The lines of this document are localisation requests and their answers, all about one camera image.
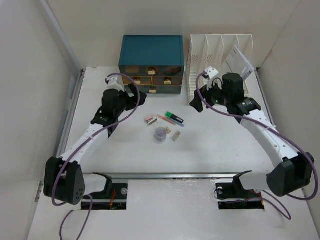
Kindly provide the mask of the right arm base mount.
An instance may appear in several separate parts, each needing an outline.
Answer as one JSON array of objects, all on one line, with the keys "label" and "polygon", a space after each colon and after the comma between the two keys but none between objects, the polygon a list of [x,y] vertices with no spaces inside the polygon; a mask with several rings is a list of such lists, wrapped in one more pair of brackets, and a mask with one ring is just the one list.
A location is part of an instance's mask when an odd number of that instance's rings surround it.
[{"label": "right arm base mount", "polygon": [[264,210],[261,193],[245,190],[240,177],[250,171],[241,172],[232,179],[216,180],[214,197],[219,210]]}]

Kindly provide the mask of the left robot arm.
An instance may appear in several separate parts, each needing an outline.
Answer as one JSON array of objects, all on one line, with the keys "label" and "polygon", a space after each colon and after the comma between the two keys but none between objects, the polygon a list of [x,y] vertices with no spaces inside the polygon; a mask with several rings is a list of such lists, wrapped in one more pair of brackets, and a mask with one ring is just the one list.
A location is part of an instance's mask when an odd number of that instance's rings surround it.
[{"label": "left robot arm", "polygon": [[107,198],[112,192],[112,177],[94,172],[84,175],[81,163],[88,161],[99,146],[109,139],[122,120],[125,111],[134,113],[147,95],[129,84],[132,96],[119,84],[103,92],[101,106],[95,113],[85,134],[59,157],[50,157],[45,165],[43,193],[54,206],[77,205],[84,196],[96,193]]}]

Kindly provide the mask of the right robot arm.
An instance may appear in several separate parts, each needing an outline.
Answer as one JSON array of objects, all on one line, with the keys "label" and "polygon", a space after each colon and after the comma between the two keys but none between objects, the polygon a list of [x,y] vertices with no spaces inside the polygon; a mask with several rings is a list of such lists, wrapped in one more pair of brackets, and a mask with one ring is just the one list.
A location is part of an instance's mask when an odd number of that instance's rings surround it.
[{"label": "right robot arm", "polygon": [[279,133],[257,101],[245,96],[244,80],[238,73],[223,75],[220,84],[215,82],[218,74],[214,68],[208,68],[196,77],[190,106],[199,113],[208,108],[235,118],[260,144],[274,167],[271,172],[247,170],[237,174],[231,185],[232,193],[243,197],[250,190],[267,190],[278,197],[290,197],[314,178],[313,193],[305,198],[313,199],[319,190],[319,176],[312,155]]}]

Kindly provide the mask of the white spiral manual booklet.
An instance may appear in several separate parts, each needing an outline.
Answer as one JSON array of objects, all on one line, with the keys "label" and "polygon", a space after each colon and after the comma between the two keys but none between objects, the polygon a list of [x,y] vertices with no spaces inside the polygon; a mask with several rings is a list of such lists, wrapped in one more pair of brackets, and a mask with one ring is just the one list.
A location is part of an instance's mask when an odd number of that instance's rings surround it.
[{"label": "white spiral manual booklet", "polygon": [[236,46],[233,47],[227,56],[225,63],[227,72],[239,74],[244,82],[255,71],[249,60]]}]

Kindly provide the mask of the pink mini stapler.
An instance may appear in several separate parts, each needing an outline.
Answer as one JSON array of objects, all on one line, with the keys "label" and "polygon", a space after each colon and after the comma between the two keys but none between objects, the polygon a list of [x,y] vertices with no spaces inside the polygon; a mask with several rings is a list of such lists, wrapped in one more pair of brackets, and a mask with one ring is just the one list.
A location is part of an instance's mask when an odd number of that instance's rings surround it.
[{"label": "pink mini stapler", "polygon": [[158,121],[158,116],[157,115],[153,115],[153,116],[150,116],[150,117],[146,117],[144,121],[148,126],[150,126],[150,125],[152,125],[152,124],[154,124],[155,122]]}]

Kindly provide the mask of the teal drawer organizer box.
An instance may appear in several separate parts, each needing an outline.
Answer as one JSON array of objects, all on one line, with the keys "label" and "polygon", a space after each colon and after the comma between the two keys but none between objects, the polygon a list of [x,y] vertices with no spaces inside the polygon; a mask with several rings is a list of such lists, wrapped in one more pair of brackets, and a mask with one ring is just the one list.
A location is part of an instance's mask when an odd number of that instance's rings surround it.
[{"label": "teal drawer organizer box", "polygon": [[118,67],[124,88],[131,93],[131,77],[145,94],[182,91],[185,71],[181,35],[124,35]]}]

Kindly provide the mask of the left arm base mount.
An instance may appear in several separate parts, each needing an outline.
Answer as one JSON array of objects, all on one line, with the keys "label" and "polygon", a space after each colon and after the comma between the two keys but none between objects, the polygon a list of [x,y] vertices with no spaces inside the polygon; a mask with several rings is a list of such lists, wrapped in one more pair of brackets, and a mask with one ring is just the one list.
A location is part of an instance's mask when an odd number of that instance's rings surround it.
[{"label": "left arm base mount", "polygon": [[122,211],[127,209],[129,185],[113,180],[104,173],[95,172],[84,176],[85,196],[80,201],[82,210]]}]

